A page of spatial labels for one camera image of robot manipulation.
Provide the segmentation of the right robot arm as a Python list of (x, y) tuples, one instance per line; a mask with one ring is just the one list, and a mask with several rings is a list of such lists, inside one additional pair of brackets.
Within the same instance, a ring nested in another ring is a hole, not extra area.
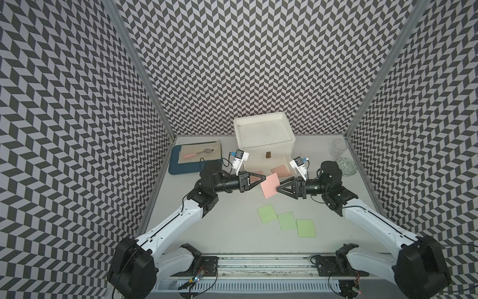
[(336, 250), (335, 258), (318, 257), (319, 275), (371, 274), (396, 285), (409, 299), (430, 299), (451, 285), (438, 241), (407, 231), (369, 208), (343, 186), (342, 171), (334, 161), (323, 162), (316, 177), (309, 179), (307, 161), (300, 157), (290, 161), (299, 175), (284, 180), (277, 192), (293, 199), (320, 195), (331, 211), (361, 227), (388, 250), (388, 254), (380, 254), (357, 244), (344, 244)]

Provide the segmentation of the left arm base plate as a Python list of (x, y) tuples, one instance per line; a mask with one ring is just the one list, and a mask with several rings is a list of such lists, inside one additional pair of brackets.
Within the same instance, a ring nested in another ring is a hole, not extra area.
[(205, 277), (215, 277), (217, 275), (217, 266), (219, 263), (218, 256), (201, 256), (195, 257), (192, 265), (183, 272), (173, 274), (173, 277), (193, 277), (198, 274), (200, 268), (205, 270)]

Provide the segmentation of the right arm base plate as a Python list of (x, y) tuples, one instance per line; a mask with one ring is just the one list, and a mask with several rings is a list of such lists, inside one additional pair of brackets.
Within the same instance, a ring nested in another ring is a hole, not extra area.
[(314, 255), (310, 258), (320, 277), (368, 277), (370, 274), (353, 269), (348, 262), (336, 256)]

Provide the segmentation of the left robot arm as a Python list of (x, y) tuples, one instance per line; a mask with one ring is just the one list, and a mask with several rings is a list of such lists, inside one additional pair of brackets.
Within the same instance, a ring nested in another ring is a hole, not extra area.
[(134, 239), (125, 238), (117, 245), (107, 275), (113, 293), (125, 299), (144, 299), (158, 281), (175, 274), (192, 274), (193, 280), (198, 281), (212, 273), (212, 265), (201, 265), (202, 254), (190, 244), (170, 253), (166, 252), (168, 247), (214, 208), (218, 193), (244, 193), (265, 179), (263, 174), (247, 171), (230, 174), (220, 169), (219, 162), (206, 163), (199, 180), (176, 211), (153, 229)]

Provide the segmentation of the white drawer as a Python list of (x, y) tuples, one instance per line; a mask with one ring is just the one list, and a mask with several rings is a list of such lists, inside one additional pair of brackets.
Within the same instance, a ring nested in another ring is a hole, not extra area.
[(248, 159), (245, 162), (245, 170), (251, 173), (262, 173), (265, 176), (276, 173), (280, 180), (296, 176), (296, 171), (292, 169), (290, 156), (278, 156), (275, 158)]

